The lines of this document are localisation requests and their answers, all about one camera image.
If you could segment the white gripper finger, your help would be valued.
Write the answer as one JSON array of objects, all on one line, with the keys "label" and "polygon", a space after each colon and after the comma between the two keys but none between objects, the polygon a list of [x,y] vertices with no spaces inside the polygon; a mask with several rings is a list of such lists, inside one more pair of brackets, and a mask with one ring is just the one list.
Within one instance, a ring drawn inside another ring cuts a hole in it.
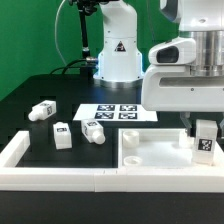
[{"label": "white gripper finger", "polygon": [[218,137],[219,138],[224,138],[224,112],[222,113],[221,121],[219,123],[219,132],[218,132]]},{"label": "white gripper finger", "polygon": [[182,123],[184,124],[186,131],[187,131],[187,135],[189,137],[192,136],[192,121],[191,121],[191,113],[190,112],[181,112],[180,113],[180,119],[182,121]]}]

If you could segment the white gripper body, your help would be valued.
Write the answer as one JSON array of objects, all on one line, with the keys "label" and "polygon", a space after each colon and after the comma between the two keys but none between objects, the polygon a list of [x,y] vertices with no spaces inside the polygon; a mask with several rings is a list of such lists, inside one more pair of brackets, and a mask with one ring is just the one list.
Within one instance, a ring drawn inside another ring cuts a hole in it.
[{"label": "white gripper body", "polygon": [[224,76],[191,76],[187,66],[151,65],[141,104],[147,111],[224,112]]}]

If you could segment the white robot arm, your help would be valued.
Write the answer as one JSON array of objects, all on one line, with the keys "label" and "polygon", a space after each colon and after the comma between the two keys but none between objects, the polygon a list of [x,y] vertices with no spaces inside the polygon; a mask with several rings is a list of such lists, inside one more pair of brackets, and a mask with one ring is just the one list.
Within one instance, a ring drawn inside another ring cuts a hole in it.
[{"label": "white robot arm", "polygon": [[178,36],[152,47],[142,69],[137,13],[123,0],[101,3],[104,47],[94,81],[109,88],[142,85],[148,111],[178,112],[190,129],[192,112],[221,112],[224,134],[224,0],[160,0]]}]

